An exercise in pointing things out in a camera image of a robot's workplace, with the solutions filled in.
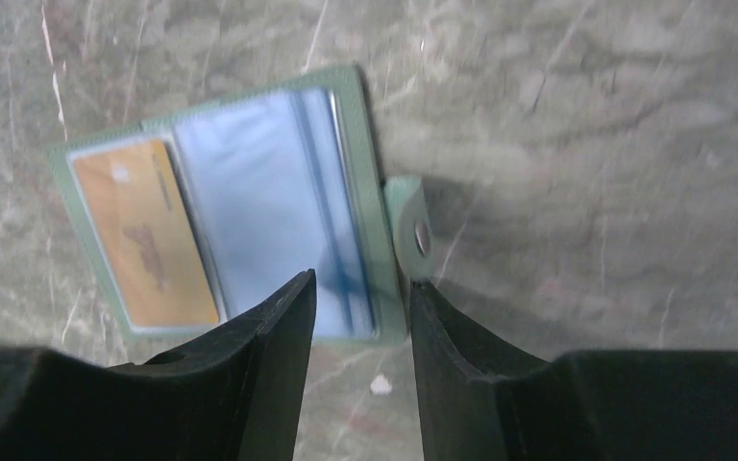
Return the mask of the gold credit card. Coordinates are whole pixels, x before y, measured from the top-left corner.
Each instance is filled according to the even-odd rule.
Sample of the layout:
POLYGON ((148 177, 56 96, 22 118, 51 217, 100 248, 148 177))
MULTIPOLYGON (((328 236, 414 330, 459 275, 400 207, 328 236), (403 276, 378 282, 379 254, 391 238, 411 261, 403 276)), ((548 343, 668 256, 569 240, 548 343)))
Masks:
POLYGON ((67 161, 132 328, 204 327, 221 315, 166 142, 132 138, 67 161))

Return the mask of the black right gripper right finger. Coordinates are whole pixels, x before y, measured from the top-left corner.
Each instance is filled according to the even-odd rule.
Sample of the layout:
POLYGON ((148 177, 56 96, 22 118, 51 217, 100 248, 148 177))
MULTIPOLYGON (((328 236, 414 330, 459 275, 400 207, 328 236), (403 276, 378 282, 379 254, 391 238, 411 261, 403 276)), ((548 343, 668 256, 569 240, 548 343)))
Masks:
POLYGON ((428 460, 738 460, 738 352, 588 350, 542 360, 410 291, 428 460))

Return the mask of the green card holder wallet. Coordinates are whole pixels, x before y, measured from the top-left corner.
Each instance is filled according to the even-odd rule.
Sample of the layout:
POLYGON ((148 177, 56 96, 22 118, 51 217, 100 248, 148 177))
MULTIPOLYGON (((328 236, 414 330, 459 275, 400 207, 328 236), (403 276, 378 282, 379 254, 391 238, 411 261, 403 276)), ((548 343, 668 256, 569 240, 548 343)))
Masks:
POLYGON ((316 341, 396 344, 407 284, 433 271, 418 176, 383 178, 367 82, 354 63, 226 96, 52 147, 70 222, 125 337, 204 333, 316 275, 316 341), (67 157, 132 138, 166 142, 220 321, 137 330, 124 314, 67 157))

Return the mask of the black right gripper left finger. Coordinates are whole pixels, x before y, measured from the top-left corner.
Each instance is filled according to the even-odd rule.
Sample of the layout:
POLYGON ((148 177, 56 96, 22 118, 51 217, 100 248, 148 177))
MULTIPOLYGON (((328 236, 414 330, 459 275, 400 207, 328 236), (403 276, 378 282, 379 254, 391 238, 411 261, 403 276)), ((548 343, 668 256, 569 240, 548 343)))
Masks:
POLYGON ((315 308, 306 270, 142 364, 0 346, 0 460, 289 460, 315 308))

